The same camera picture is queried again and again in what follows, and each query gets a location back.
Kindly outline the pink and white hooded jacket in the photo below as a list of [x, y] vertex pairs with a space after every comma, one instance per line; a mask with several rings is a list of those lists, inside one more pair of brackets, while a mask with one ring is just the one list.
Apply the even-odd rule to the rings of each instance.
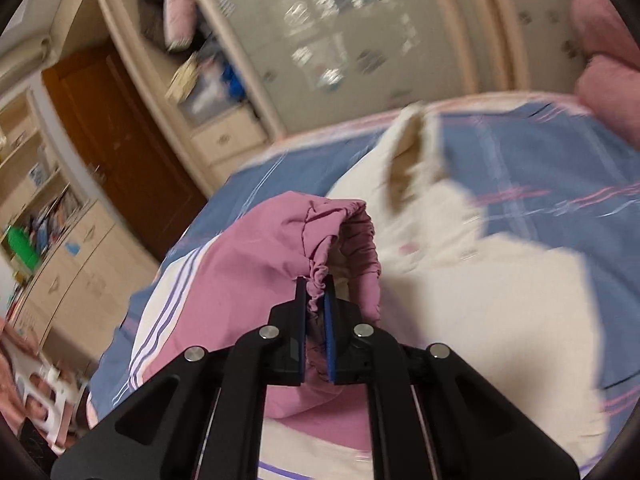
[[327, 196], [286, 192], [171, 263], [146, 304], [125, 379], [180, 351], [219, 350], [267, 321], [304, 278], [323, 280], [402, 344], [449, 344], [579, 465], [604, 445], [601, 334], [584, 259], [512, 234], [452, 180], [440, 118], [414, 104]]

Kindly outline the light wood cabinet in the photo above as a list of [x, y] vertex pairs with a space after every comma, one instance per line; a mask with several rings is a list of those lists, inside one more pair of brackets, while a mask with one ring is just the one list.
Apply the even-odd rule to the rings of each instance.
[[91, 376], [130, 296], [152, 283], [157, 261], [97, 200], [79, 211], [18, 300], [9, 323], [53, 362]]

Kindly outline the brown wooden room door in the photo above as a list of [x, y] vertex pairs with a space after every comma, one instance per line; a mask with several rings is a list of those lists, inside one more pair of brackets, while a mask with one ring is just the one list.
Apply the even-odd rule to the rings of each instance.
[[158, 261], [206, 205], [111, 41], [41, 73], [70, 142], [111, 204]]

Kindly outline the blue striped bed sheet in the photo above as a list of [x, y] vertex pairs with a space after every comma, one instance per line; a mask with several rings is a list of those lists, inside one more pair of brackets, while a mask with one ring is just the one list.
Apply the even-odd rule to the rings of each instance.
[[[604, 330], [604, 410], [613, 427], [623, 426], [639, 399], [638, 154], [573, 105], [486, 96], [440, 121], [448, 167], [486, 209], [488, 233], [585, 257]], [[288, 191], [346, 192], [367, 203], [376, 235], [387, 235], [374, 188], [387, 126], [381, 119], [370, 130], [339, 128], [333, 141], [289, 148], [236, 172], [168, 252], [154, 283], [131, 296], [90, 382], [96, 414], [129, 396], [139, 323], [167, 295], [186, 258], [258, 204]]]

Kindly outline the wooden bookshelf with books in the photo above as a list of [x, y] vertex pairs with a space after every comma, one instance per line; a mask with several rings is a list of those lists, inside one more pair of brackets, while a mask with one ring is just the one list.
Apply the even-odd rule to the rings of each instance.
[[17, 281], [28, 281], [35, 271], [29, 271], [9, 248], [8, 227], [17, 226], [27, 234], [41, 263], [86, 203], [58, 157], [32, 92], [25, 90], [3, 103], [1, 255]]

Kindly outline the wardrobe wooden drawer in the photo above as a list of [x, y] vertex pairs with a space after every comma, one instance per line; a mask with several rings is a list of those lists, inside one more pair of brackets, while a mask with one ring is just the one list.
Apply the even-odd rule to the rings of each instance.
[[262, 124], [246, 107], [238, 107], [198, 129], [191, 138], [207, 165], [257, 148], [268, 140]]

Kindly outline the clear plastic storage box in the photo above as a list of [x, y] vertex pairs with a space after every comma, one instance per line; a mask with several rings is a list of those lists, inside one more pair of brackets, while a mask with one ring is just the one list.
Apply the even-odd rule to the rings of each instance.
[[204, 125], [217, 116], [236, 107], [229, 87], [222, 80], [218, 66], [203, 68], [191, 93], [178, 104], [184, 117], [194, 126]]

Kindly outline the beige knitted cloth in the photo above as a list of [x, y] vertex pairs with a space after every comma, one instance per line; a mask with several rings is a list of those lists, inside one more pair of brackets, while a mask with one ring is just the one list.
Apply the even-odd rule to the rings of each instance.
[[182, 103], [198, 83], [198, 58], [192, 54], [175, 71], [166, 91], [166, 99], [175, 104]]

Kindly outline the blue garment in wardrobe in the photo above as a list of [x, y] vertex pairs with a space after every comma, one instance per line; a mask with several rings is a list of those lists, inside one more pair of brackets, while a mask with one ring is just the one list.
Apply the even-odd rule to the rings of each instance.
[[220, 76], [220, 80], [224, 83], [230, 99], [235, 102], [242, 102], [246, 99], [246, 91], [241, 79], [235, 73], [233, 66], [229, 63], [224, 64], [224, 69]]

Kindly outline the rolled pink quilt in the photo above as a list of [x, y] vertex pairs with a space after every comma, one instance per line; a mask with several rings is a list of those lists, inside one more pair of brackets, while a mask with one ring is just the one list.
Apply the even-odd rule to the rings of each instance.
[[587, 58], [575, 93], [600, 122], [639, 147], [639, 46], [610, 0], [573, 0], [570, 17]]

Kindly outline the pink hanging puffer jacket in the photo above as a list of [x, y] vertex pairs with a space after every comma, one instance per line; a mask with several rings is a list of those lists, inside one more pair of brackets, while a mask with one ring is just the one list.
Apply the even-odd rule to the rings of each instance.
[[164, 38], [169, 52], [182, 52], [196, 31], [195, 0], [164, 0]]

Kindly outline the dark hanging jacket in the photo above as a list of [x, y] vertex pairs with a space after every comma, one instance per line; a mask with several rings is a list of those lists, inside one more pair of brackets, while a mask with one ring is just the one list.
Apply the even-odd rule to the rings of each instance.
[[138, 14], [143, 38], [165, 51], [164, 0], [138, 0]]

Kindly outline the wall air conditioner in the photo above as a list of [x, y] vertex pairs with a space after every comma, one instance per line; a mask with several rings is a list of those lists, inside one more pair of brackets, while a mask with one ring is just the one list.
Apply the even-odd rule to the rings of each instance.
[[1, 55], [1, 97], [25, 90], [52, 61], [52, 39], [49, 35], [28, 38]]

